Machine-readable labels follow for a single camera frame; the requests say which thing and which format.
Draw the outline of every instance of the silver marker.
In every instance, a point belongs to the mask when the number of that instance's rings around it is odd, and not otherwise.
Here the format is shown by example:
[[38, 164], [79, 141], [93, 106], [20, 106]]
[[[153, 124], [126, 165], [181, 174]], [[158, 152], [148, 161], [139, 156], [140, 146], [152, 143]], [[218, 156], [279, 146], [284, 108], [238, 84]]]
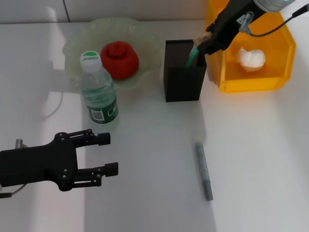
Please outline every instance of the silver marker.
[[213, 197], [211, 191], [211, 179], [209, 177], [209, 172], [207, 168], [204, 146], [201, 142], [196, 143], [196, 152], [197, 152], [198, 168], [202, 180], [205, 197], [207, 201], [212, 201]]

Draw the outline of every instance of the white wall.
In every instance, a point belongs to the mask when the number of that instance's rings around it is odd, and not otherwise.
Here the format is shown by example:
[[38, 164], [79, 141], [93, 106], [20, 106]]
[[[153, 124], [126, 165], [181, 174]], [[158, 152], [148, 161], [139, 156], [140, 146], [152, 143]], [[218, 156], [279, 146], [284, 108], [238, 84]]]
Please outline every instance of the white wall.
[[0, 0], [0, 23], [67, 21], [62, 0]]
[[205, 18], [205, 0], [65, 0], [71, 22], [100, 17], [131, 17], [137, 20]]
[[[207, 0], [64, 0], [72, 22], [100, 17], [131, 17], [137, 20], [203, 19]], [[307, 4], [296, 0], [281, 11], [283, 17]], [[63, 0], [2, 0], [1, 23], [67, 22]]]

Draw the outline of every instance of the orange bin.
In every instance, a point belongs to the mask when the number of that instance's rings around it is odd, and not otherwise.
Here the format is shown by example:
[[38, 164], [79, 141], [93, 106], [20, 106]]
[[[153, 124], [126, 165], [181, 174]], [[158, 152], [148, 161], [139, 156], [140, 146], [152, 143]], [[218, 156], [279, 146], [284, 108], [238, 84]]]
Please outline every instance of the orange bin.
[[[227, 5], [228, 0], [208, 0], [206, 27]], [[250, 24], [254, 34], [262, 34], [280, 25], [283, 18], [280, 13], [266, 13]], [[237, 62], [238, 51], [243, 47], [247, 51], [260, 49], [266, 56], [262, 69], [246, 72]], [[219, 92], [247, 92], [275, 90], [282, 87], [291, 77], [296, 44], [287, 28], [265, 37], [255, 38], [239, 33], [225, 51], [206, 56], [207, 72], [213, 77]]]

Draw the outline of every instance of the white bottle cap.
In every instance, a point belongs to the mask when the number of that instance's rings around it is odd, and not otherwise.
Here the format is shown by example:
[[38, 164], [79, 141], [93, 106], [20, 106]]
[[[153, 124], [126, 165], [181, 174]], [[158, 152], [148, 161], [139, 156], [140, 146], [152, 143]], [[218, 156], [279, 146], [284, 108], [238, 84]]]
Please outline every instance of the white bottle cap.
[[95, 51], [86, 51], [82, 53], [80, 62], [83, 71], [86, 73], [96, 73], [102, 67], [100, 54]]

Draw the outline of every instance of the black mesh pen holder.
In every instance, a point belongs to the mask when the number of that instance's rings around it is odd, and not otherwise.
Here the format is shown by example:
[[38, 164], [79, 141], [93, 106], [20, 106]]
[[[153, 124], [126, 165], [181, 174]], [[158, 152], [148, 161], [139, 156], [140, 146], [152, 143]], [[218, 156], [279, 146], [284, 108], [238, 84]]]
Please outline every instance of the black mesh pen holder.
[[198, 53], [185, 67], [193, 48], [192, 40], [165, 42], [164, 90], [166, 102], [198, 101], [206, 72], [205, 55]]

